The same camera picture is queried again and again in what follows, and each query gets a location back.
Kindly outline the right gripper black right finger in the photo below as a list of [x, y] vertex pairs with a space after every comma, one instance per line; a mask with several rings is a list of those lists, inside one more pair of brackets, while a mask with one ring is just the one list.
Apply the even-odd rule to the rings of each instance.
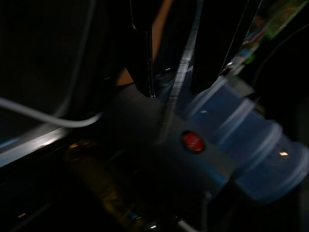
[[216, 81], [241, 47], [261, 5], [259, 0], [203, 2], [194, 50], [192, 94]]

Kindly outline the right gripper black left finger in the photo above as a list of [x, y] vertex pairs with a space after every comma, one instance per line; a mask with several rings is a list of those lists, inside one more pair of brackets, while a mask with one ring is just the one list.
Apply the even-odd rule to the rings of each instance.
[[155, 96], [153, 78], [153, 0], [108, 0], [112, 32], [123, 65], [136, 88], [146, 97]]

